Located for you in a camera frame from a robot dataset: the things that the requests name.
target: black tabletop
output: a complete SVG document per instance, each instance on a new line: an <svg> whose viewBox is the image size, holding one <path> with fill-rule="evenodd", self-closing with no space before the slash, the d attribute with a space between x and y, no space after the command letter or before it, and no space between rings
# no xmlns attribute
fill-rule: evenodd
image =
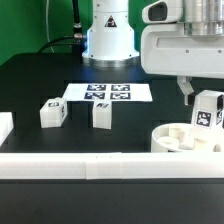
<svg viewBox="0 0 224 224"><path fill-rule="evenodd" d="M112 129L92 127L92 102L69 103L61 128L42 129L39 110L69 83L148 83L154 101L115 102ZM222 91L224 81L194 79L197 91ZM148 152L158 125L191 120L192 107L175 77L145 74L140 65L102 69L70 54L20 54L0 67L0 112L15 128L0 152ZM1 180L2 223L223 222L223 180Z"/></svg>
<svg viewBox="0 0 224 224"><path fill-rule="evenodd" d="M93 102L68 102L62 127L42 129L40 109L69 83L148 83L154 101L114 102L111 130L92 127ZM20 54L0 67L0 111L13 112L15 125L1 152L148 152L155 127L190 122L191 110L175 77L150 76L140 64L99 68L72 54Z"/></svg>

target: white paper sheet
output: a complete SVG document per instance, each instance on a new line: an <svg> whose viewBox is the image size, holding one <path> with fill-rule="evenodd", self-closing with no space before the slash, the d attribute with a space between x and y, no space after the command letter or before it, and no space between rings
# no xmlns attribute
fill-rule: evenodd
<svg viewBox="0 0 224 224"><path fill-rule="evenodd" d="M142 101L151 102L148 84L69 84L63 98L67 101Z"/></svg>

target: white cube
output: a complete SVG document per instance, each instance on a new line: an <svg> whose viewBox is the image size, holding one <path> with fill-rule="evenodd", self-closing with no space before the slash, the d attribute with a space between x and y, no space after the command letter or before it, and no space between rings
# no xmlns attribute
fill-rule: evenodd
<svg viewBox="0 0 224 224"><path fill-rule="evenodd" d="M97 100L93 105L93 127L111 129L112 103Z"/></svg>
<svg viewBox="0 0 224 224"><path fill-rule="evenodd" d="M13 120L11 112L0 113L0 146L8 137L13 129Z"/></svg>
<svg viewBox="0 0 224 224"><path fill-rule="evenodd" d="M67 101L65 99L49 99L40 110L41 127L61 127L67 114Z"/></svg>

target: green wall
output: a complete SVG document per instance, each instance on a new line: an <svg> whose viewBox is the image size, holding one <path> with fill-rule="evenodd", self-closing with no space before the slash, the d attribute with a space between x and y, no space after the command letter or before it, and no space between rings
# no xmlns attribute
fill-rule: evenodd
<svg viewBox="0 0 224 224"><path fill-rule="evenodd" d="M18 53L37 52L45 43L47 0L2 0L0 2L0 64ZM153 0L129 0L129 22L136 32L136 49L145 24L142 9ZM92 0L79 0L84 31L92 24ZM50 38L73 33L72 0L50 0ZM54 48L55 52L70 51Z"/></svg>

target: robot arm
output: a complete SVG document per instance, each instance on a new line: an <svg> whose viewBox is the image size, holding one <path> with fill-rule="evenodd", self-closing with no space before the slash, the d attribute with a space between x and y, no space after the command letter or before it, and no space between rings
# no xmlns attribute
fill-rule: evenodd
<svg viewBox="0 0 224 224"><path fill-rule="evenodd" d="M177 76L185 104L194 105L190 135L200 141L224 137L224 93L194 96L190 84L191 77L224 79L223 5L224 0L159 0L142 13L143 21L153 24L142 34L142 67L148 74Z"/></svg>

